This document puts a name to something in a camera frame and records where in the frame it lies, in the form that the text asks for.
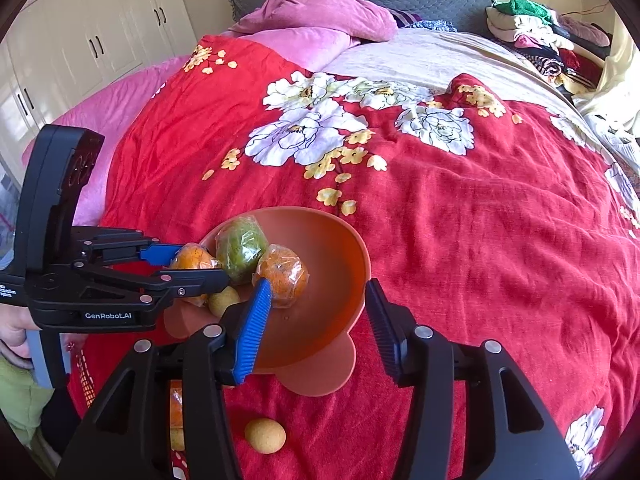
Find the green cloth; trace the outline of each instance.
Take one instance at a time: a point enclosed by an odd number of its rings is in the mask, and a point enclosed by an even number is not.
[[[510,16],[526,14],[527,16],[539,17],[547,25],[553,23],[549,9],[531,0],[509,0],[505,4],[495,4],[494,7],[503,14]]]
[[[33,381],[30,371],[16,368],[0,356],[0,410],[21,444],[50,476],[57,465],[55,452],[44,442],[38,428],[42,410],[52,395],[53,390]]]

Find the person's hand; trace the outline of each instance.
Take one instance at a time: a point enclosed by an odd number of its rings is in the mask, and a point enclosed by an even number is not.
[[[28,359],[31,355],[25,330],[40,330],[31,319],[29,309],[0,303],[0,340],[16,355]]]

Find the pink pillow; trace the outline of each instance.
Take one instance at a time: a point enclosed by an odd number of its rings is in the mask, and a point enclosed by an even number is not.
[[[293,27],[330,28],[371,41],[389,41],[398,31],[391,13],[367,0],[267,0],[230,30],[254,34]]]
[[[589,23],[581,22],[571,16],[560,16],[558,22],[570,33],[583,40],[591,41],[594,45],[609,46],[611,44],[609,37],[604,32]]]
[[[268,46],[311,72],[322,70],[345,50],[360,43],[344,32],[321,27],[262,30],[242,39]]]

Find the red bedspread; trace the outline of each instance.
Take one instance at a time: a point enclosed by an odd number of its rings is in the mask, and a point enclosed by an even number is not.
[[[434,97],[310,78],[260,44],[210,36],[186,68],[118,146],[103,225],[184,243],[254,208],[332,211],[419,322],[506,346],[582,472],[610,448],[638,398],[640,224],[619,168],[589,149],[587,132],[539,105],[502,102],[466,74]],[[410,391],[384,375],[366,316],[352,335],[356,368],[333,395],[299,397],[269,376],[225,393],[248,480],[391,478]],[[138,337],[89,339],[72,381],[81,410]],[[242,440],[254,416],[286,428],[280,452],[261,456]]]

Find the plastic bowl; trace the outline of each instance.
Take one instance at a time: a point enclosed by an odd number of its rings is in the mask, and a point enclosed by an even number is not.
[[[370,278],[369,254],[360,235],[342,219],[303,207],[270,207],[250,211],[267,240],[292,249],[309,270],[309,282],[295,305],[272,309],[254,373],[276,374],[290,390],[322,396],[339,389],[355,366],[349,331],[364,307]],[[200,242],[215,254],[220,224]],[[241,300],[251,287],[241,287]],[[169,334],[187,338],[219,321],[206,308],[178,300],[165,311]]]

